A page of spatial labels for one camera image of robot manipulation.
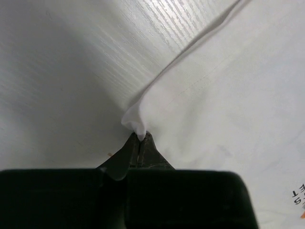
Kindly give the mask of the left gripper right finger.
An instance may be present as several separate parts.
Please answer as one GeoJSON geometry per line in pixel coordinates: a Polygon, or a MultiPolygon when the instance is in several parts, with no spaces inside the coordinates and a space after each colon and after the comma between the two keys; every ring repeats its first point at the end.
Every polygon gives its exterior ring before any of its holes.
{"type": "Polygon", "coordinates": [[[137,168],[172,169],[174,167],[157,150],[152,134],[146,133],[140,142],[137,168]]]}

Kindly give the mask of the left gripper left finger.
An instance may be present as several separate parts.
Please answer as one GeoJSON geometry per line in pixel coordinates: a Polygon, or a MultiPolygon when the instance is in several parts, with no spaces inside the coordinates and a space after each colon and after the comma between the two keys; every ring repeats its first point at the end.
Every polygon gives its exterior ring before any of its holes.
{"type": "Polygon", "coordinates": [[[111,180],[121,181],[126,177],[130,167],[136,166],[139,150],[140,141],[138,136],[132,133],[123,147],[99,165],[96,170],[101,171],[111,180]]]}

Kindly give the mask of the white cartoon print t shirt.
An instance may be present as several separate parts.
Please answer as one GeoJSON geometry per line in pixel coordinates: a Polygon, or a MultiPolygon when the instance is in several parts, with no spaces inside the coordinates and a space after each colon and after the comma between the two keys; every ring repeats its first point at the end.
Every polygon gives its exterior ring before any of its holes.
{"type": "Polygon", "coordinates": [[[177,168],[230,170],[262,229],[305,226],[305,3],[236,0],[122,124],[177,168]]]}

